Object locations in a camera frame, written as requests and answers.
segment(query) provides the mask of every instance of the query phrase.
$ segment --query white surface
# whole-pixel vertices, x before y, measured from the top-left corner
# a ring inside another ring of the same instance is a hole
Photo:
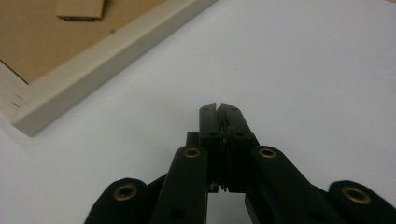
[[[0,118],[1,223],[83,223],[113,181],[164,174],[198,109],[239,107],[320,188],[396,206],[396,4],[220,0],[33,138]],[[207,223],[251,223],[243,196]]]

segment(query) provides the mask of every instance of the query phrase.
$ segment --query brown cardboard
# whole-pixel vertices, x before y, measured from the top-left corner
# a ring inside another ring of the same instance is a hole
[[[0,60],[27,83],[95,45],[165,0],[107,0],[100,21],[64,21],[57,1],[0,1]]]
[[[67,18],[101,19],[105,0],[58,0],[56,15]]]

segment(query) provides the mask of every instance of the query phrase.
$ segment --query wooden tray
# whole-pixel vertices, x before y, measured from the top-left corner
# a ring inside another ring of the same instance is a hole
[[[33,135],[216,0],[107,0],[64,21],[53,0],[0,2],[0,109]]]

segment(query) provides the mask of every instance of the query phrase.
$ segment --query wooden frame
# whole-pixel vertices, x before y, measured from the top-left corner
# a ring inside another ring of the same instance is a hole
[[[166,0],[31,84],[0,63],[1,112],[35,134],[215,1]]]

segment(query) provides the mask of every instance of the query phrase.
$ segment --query wooden block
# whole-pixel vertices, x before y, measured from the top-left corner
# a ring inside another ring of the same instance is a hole
[[[102,19],[105,0],[58,0],[56,15],[67,21]]]

